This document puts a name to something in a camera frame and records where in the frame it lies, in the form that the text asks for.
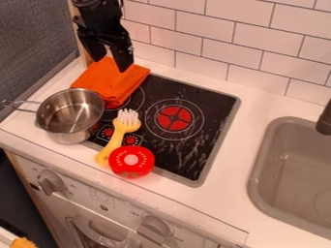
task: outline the white subway tile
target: white subway tile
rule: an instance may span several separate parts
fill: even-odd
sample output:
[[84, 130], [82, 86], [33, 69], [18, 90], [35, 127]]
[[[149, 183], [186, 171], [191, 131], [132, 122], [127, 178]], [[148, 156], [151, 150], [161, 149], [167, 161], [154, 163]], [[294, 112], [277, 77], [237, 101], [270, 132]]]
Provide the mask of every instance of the white subway tile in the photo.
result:
[[176, 53], [176, 68], [221, 80], [226, 79], [227, 64], [182, 52]]
[[125, 10], [128, 20], [174, 29], [175, 12], [173, 10], [132, 1], [126, 2]]
[[202, 55], [230, 64], [257, 69], [262, 51], [205, 39]]
[[127, 31], [130, 33], [130, 37], [133, 40], [149, 43], [150, 36], [148, 25], [136, 23], [126, 19], [122, 19], [121, 22], [123, 26], [127, 29]]
[[297, 55], [303, 36], [274, 29], [237, 23], [234, 42], [247, 47]]
[[265, 0], [267, 2], [289, 4], [300, 7], [312, 8], [314, 6], [315, 0]]
[[203, 14], [205, 0], [150, 0], [149, 3], [185, 12]]
[[265, 52], [261, 70], [277, 75], [324, 84], [331, 67], [304, 59]]
[[208, 0], [207, 14], [268, 26], [274, 4], [256, 0]]
[[315, 9], [326, 12], [331, 12], [331, 1], [330, 0], [317, 0]]
[[322, 38], [331, 38], [331, 14], [277, 5], [271, 27]]
[[232, 65], [230, 66], [227, 80], [278, 95], [284, 95], [288, 85], [287, 77], [275, 76]]
[[331, 64], [331, 41], [306, 37], [300, 57]]
[[177, 13], [177, 30], [215, 40], [231, 42], [234, 22], [204, 15]]
[[202, 39], [200, 37], [156, 27], [151, 27], [151, 29], [152, 44], [200, 55], [202, 43]]
[[174, 51], [145, 43], [135, 42], [135, 56], [167, 66], [174, 66]]
[[302, 101], [325, 106], [331, 98], [331, 88], [292, 79], [286, 95]]

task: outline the burner ring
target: burner ring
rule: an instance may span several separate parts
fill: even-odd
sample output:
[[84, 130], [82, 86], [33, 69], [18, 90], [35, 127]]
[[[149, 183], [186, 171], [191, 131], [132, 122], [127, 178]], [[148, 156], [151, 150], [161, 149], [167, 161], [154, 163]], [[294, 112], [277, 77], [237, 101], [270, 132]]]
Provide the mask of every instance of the burner ring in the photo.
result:
[[146, 128], [163, 140], [185, 140], [195, 136], [204, 125], [204, 114], [184, 99], [165, 99], [145, 113]]

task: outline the gray fabric wall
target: gray fabric wall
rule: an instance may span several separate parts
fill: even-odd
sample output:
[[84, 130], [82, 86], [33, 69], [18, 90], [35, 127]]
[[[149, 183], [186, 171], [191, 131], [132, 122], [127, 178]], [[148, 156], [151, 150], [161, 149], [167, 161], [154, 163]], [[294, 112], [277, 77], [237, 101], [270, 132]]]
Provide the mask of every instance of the gray fabric wall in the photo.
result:
[[0, 1], [0, 102], [17, 99], [47, 75], [39, 82], [45, 83], [77, 55], [66, 0]]

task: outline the white knob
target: white knob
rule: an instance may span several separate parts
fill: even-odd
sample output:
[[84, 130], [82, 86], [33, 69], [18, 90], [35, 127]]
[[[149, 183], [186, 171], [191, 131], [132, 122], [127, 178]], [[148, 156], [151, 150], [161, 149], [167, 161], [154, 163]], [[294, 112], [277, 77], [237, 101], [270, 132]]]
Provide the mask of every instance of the white knob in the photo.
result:
[[39, 185], [47, 196], [50, 196], [54, 192], [64, 193], [67, 189], [62, 178], [51, 170], [42, 170], [37, 179]]

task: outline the stainless steel sink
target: stainless steel sink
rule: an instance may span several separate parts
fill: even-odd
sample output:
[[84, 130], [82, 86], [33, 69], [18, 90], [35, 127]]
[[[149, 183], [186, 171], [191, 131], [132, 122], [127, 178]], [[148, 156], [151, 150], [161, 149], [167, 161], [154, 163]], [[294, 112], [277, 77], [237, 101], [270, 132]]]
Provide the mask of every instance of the stainless steel sink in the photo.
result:
[[248, 193], [263, 213], [331, 239], [331, 137], [304, 119], [273, 121], [257, 155]]

